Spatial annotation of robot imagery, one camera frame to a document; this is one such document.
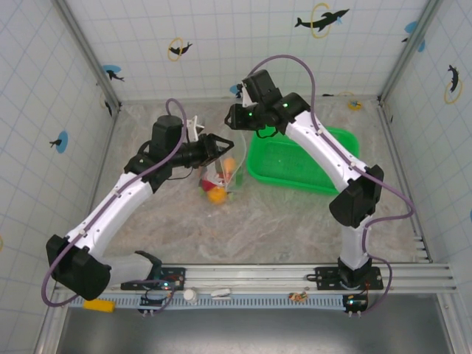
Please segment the clear zip-top bag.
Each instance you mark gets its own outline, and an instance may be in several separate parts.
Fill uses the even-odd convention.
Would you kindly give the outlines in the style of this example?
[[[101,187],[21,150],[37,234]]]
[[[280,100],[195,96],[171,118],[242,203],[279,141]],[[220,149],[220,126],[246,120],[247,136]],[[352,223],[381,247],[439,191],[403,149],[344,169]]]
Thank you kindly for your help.
[[[241,132],[229,132],[226,136],[225,139],[230,139],[234,142],[235,146],[231,151],[229,151],[225,156],[223,156],[221,159],[217,159],[215,162],[212,162],[210,165],[206,167],[200,167],[198,169],[198,187],[201,193],[207,198],[207,192],[203,191],[202,188],[200,187],[200,180],[201,179],[206,179],[208,181],[210,180],[210,175],[212,173],[223,173],[225,177],[225,184],[223,186],[218,185],[218,187],[223,187],[227,193],[227,199],[225,202],[228,200],[231,200],[233,198],[233,195],[235,192],[237,192],[242,185],[237,186],[236,185],[236,172],[240,167],[243,167],[243,163],[246,159],[246,153],[247,153],[247,146],[246,146],[246,140]],[[223,160],[226,158],[233,158],[237,162],[237,169],[233,174],[225,174],[223,170]]]

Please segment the blue oval shark sticker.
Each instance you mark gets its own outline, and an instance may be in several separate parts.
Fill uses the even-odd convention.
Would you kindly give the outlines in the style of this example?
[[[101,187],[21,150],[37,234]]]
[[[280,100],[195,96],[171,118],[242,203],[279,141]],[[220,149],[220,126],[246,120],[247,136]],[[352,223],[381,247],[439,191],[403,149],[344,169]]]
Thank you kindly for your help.
[[[121,82],[125,81],[124,77],[119,76],[122,69],[119,66],[113,64],[102,65],[103,71],[108,75],[109,80],[118,80]]]

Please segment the aluminium corner post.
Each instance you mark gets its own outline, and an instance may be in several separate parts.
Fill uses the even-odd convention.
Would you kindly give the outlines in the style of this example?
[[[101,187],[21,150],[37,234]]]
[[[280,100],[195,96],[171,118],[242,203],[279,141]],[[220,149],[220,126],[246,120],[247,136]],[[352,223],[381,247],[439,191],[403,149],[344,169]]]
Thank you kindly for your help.
[[[395,62],[392,72],[381,89],[381,93],[378,95],[378,103],[380,106],[384,106],[391,96],[393,90],[398,84],[398,81],[414,57],[414,54],[425,39],[427,30],[443,2],[444,0],[427,0],[421,15],[417,20],[416,27],[409,34],[406,46],[403,48],[400,57]]]
[[[121,102],[112,88],[108,75],[105,73],[102,65],[98,61],[94,50],[92,49],[79,22],[75,18],[67,0],[51,0],[51,3],[58,12],[61,21],[69,31],[69,34],[71,35],[73,41],[79,49],[79,52],[86,61],[88,67],[92,71],[95,80],[97,81],[97,85],[102,89],[105,101],[110,105],[112,112],[118,114],[121,109]]]

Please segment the aluminium mounting rail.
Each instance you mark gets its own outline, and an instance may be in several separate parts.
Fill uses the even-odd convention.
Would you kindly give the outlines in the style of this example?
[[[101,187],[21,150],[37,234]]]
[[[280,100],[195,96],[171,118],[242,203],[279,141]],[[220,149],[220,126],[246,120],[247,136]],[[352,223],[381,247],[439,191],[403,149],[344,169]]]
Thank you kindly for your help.
[[[202,294],[210,294],[220,288],[229,288],[232,294],[289,294],[305,291],[308,294],[357,294],[362,291],[319,291],[315,283],[315,268],[331,264],[262,264],[262,265],[179,265],[163,267],[186,268],[184,290],[191,288]],[[370,294],[441,294],[457,290],[452,271],[441,263],[394,263],[390,267],[375,263],[383,279],[383,290],[370,290]],[[79,296],[84,299],[97,297],[112,291],[123,291],[123,280],[105,283],[94,275],[88,275],[81,284]]]

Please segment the blue patches wall sticker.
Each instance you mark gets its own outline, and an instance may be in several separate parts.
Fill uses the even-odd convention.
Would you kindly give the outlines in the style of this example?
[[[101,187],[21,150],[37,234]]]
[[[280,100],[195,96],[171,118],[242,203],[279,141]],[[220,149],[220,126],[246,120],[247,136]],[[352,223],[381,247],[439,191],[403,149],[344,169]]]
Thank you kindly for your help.
[[[404,31],[407,34],[407,36],[401,41],[402,43],[405,44],[408,41],[409,36],[415,31],[416,27],[417,27],[416,21],[410,22],[404,27]],[[417,48],[417,51],[423,52],[425,48],[426,48],[426,40],[425,38],[423,38],[419,44],[419,47]]]

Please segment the green plastic tray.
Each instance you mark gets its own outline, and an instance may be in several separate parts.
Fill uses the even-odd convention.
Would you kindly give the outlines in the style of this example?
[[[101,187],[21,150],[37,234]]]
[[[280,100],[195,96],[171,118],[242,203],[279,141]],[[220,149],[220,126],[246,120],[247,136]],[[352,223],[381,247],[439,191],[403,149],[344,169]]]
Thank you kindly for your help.
[[[249,174],[276,187],[338,195],[338,187],[317,160],[295,141],[267,127],[253,134],[246,158]]]

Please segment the orange toy tangerine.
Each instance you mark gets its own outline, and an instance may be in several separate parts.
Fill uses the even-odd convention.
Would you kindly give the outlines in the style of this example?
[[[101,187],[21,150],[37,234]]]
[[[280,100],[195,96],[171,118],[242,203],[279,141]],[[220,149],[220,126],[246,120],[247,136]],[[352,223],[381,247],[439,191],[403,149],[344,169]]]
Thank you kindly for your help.
[[[206,192],[206,196],[214,204],[222,204],[227,199],[227,193],[223,187],[213,187]]]

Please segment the yellow block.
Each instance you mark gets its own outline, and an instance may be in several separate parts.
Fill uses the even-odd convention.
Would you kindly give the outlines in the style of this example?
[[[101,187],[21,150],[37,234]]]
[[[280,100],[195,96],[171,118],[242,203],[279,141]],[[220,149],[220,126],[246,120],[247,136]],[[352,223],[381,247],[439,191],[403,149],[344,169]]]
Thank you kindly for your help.
[[[94,310],[103,313],[113,313],[115,310],[115,302],[105,299],[85,300],[83,308],[86,310]]]

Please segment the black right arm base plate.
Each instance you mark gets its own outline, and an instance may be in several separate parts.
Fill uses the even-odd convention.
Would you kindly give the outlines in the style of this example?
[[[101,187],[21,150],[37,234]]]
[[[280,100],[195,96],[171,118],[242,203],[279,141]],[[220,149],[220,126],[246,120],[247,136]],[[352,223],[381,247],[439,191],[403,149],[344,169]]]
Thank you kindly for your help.
[[[356,280],[344,280],[338,267],[323,266],[315,268],[315,283],[319,291],[362,291],[383,290],[384,282],[379,267],[372,267]]]

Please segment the blue oval fish sticker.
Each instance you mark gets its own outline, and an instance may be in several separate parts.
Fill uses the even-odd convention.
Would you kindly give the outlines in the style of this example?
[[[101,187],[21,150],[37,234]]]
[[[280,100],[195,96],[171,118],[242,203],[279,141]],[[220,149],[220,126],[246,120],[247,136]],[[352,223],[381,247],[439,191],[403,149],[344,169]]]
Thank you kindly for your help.
[[[66,131],[61,131],[56,140],[50,141],[50,147],[54,148],[59,154],[65,153],[69,143],[69,135]]]

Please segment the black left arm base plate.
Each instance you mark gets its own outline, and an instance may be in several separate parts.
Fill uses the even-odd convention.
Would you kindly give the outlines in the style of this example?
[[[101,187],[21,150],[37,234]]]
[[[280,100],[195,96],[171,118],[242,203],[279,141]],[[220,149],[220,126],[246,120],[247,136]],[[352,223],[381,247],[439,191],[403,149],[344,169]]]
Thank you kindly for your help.
[[[158,271],[152,271],[150,275],[151,280],[158,280],[152,283],[140,282],[125,282],[120,285],[123,291],[171,291],[174,288],[176,291],[184,289],[186,279],[186,268],[182,267],[163,267]]]

